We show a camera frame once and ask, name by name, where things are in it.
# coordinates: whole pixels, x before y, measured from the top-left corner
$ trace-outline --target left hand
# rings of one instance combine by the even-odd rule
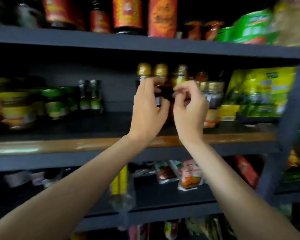
[[[128,138],[148,145],[159,133],[169,112],[170,102],[161,97],[158,111],[155,82],[152,77],[142,79],[134,96],[132,121]]]

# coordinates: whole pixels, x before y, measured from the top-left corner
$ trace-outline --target green jar lid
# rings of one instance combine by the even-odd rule
[[[75,87],[60,87],[60,89],[64,90],[65,93],[74,93]]]
[[[50,97],[50,98],[59,97],[59,96],[64,95],[62,89],[59,89],[59,88],[42,89],[41,94],[42,94],[42,96]]]

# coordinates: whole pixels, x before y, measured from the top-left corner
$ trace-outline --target hand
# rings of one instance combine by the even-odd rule
[[[173,116],[180,141],[187,144],[202,140],[209,101],[193,80],[177,85],[174,91]],[[185,101],[187,95],[190,95],[190,103]]]
[[[159,133],[168,117],[170,102],[161,97],[158,111],[153,78],[145,78],[134,96],[132,121],[128,138],[148,145]]]

